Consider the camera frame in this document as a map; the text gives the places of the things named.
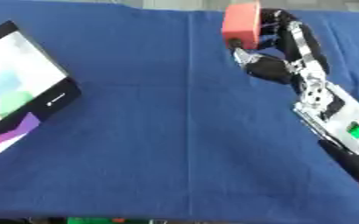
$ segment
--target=black tablet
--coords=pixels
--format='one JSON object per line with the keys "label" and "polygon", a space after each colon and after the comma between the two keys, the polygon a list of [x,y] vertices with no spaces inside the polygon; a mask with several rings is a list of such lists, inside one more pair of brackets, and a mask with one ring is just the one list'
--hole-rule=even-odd
{"label": "black tablet", "polygon": [[0,153],[80,95],[67,72],[12,22],[0,25]]}

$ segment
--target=green led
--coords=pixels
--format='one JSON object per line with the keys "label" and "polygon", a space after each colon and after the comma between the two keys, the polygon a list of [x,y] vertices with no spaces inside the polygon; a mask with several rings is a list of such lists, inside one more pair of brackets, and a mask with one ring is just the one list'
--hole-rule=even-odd
{"label": "green led", "polygon": [[348,133],[351,134],[352,137],[358,139],[359,138],[359,124],[353,122],[353,124],[348,128]]}

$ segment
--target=robotic hand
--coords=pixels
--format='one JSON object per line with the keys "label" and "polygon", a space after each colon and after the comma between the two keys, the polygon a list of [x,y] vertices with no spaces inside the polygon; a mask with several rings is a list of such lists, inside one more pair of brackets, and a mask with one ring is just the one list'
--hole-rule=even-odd
{"label": "robotic hand", "polygon": [[307,25],[276,9],[261,10],[261,21],[261,35],[270,38],[258,49],[274,47],[285,58],[248,53],[241,41],[231,39],[235,60],[252,76],[292,84],[299,95],[294,112],[319,135],[320,146],[359,182],[359,102],[327,81],[327,59]]}

